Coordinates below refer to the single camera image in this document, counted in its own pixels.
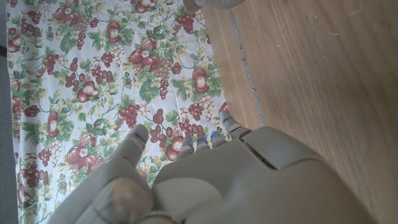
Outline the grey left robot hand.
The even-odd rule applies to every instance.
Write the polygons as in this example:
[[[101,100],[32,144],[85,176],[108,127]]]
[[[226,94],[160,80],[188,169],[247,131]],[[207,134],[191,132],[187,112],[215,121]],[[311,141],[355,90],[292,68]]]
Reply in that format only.
[[[228,113],[218,133],[183,139],[152,186],[136,170],[149,132],[132,129],[50,223],[372,223],[338,174],[278,129],[250,130]]]

